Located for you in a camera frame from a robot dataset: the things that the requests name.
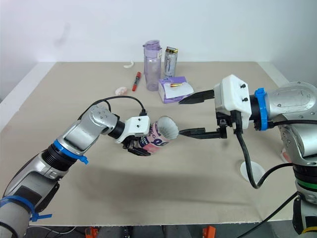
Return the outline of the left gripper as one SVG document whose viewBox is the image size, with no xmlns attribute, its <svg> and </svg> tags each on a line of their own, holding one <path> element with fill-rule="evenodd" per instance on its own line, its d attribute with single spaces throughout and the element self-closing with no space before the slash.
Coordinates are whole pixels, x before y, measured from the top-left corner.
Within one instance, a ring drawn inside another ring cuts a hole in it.
<svg viewBox="0 0 317 238">
<path fill-rule="evenodd" d="M 138 148 L 138 139 L 136 137 L 126 137 L 121 144 L 122 148 L 128 150 L 129 153 L 137 156 L 151 156 L 151 153 L 147 150 Z"/>
</svg>

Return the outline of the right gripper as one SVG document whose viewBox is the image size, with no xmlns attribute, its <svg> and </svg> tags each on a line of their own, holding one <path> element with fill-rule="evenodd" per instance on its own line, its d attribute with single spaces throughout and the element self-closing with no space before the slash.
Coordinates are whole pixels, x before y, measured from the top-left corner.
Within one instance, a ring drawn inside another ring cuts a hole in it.
<svg viewBox="0 0 317 238">
<path fill-rule="evenodd" d="M 214 99 L 214 90 L 207 90 L 194 93 L 181 101 L 178 102 L 180 105 L 189 105 L 189 104 L 197 104 L 202 103 L 205 100 Z M 195 139 L 227 139 L 226 128 L 231 127 L 233 129 L 234 134 L 238 137 L 239 135 L 239 112 L 238 111 L 230 111 L 230 115 L 226 115 L 224 113 L 217 112 L 216 120 L 218 129 L 217 131 L 206 132 L 204 127 L 202 128 L 191 128 L 180 130 L 179 134 Z"/>
</svg>

